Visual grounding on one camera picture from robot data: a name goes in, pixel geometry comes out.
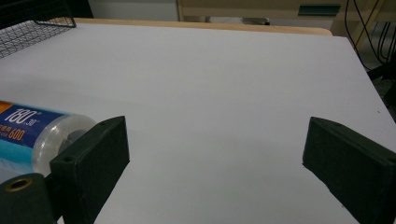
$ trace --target cling film roll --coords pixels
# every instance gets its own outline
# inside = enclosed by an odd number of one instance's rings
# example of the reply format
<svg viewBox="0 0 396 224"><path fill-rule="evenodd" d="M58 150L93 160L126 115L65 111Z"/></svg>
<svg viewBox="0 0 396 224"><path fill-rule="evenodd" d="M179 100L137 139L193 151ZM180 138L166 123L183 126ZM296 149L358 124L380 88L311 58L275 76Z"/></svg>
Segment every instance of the cling film roll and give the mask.
<svg viewBox="0 0 396 224"><path fill-rule="evenodd" d="M50 173L50 161L95 125L87 116L0 101L0 168Z"/></svg>

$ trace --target black wire basket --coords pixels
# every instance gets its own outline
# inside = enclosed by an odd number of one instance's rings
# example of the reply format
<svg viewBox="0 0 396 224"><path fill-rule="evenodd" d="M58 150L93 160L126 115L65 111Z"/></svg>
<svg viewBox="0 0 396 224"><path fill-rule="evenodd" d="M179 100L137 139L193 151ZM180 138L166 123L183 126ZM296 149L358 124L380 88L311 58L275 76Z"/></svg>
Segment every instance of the black wire basket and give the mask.
<svg viewBox="0 0 396 224"><path fill-rule="evenodd" d="M0 59L74 27L64 0L0 3Z"/></svg>

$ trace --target black cable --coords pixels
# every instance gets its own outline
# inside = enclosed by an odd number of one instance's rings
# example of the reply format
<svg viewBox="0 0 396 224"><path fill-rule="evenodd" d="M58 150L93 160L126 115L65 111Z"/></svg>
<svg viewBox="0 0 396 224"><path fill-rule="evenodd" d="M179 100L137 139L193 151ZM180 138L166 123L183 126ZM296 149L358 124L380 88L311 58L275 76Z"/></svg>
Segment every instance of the black cable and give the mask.
<svg viewBox="0 0 396 224"><path fill-rule="evenodd" d="M390 53L393 52L394 49L395 49L395 36L396 36L396 27L395 27L395 30L393 32L393 37L392 37L392 39L390 41L390 46L389 46L388 56L387 56L387 62L390 61L390 56L392 55Z"/></svg>
<svg viewBox="0 0 396 224"><path fill-rule="evenodd" d="M368 41L369 41L370 47L372 48L375 57L376 57L379 61L381 61L381 60L379 59L378 55L375 53L375 48L374 48L374 46L373 46L372 39L371 39L371 37L370 37L370 35L369 35L369 32L367 31L367 23L364 22L363 17L361 16L361 11L359 10L359 7L358 7L358 4L356 3L356 0L353 0L353 3L354 3L354 5L355 5L356 10L358 11L358 15L359 15L359 18L361 19L361 23L362 23L362 25L363 25L363 30L364 30L364 32L365 32L366 35L367 35L367 39L368 39Z"/></svg>
<svg viewBox="0 0 396 224"><path fill-rule="evenodd" d="M363 67L364 67L365 69L367 69L367 70L371 70L370 68L368 68L368 67L364 64L363 60L361 59L361 55L359 54L358 48L357 48L357 46L356 46L356 43L355 43L355 41L353 41L352 35L350 34L349 29L348 29L348 27L347 27L347 9L348 9L348 6L349 6L349 0L346 0L346 12L345 12L345 14L344 14L344 25L345 25L345 27L346 27L347 35L348 35L348 37L349 37L349 39L350 39L350 42L352 42L353 49L356 51L356 54L358 55L359 61L361 61L361 64L363 65Z"/></svg>
<svg viewBox="0 0 396 224"><path fill-rule="evenodd" d="M378 55L384 60L386 60L386 57L384 56L383 48L384 48L385 39L388 35L389 25L390 25L390 22L385 22L384 28L382 29L382 32L381 32L381 36L379 37L379 40L378 40L378 45L380 44L379 45L380 47L378 47Z"/></svg>

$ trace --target blue label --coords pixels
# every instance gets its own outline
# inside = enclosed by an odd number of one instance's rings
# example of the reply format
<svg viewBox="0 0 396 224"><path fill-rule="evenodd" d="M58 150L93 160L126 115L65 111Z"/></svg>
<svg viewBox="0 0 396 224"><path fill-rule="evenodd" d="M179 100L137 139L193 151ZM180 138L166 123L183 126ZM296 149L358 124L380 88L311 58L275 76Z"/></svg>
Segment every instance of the blue label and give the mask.
<svg viewBox="0 0 396 224"><path fill-rule="evenodd" d="M0 166L19 173L31 172L32 148L37 137L63 115L28 105L0 102Z"/></svg>

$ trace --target white table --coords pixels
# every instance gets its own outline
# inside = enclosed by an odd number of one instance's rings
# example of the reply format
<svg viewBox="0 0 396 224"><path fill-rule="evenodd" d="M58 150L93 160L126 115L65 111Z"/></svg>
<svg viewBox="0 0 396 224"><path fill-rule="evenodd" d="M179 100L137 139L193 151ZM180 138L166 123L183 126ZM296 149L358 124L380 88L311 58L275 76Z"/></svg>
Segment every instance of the white table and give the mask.
<svg viewBox="0 0 396 224"><path fill-rule="evenodd" d="M309 118L396 148L343 37L79 24L0 60L0 96L126 116L132 160L98 224L357 223L302 166Z"/></svg>

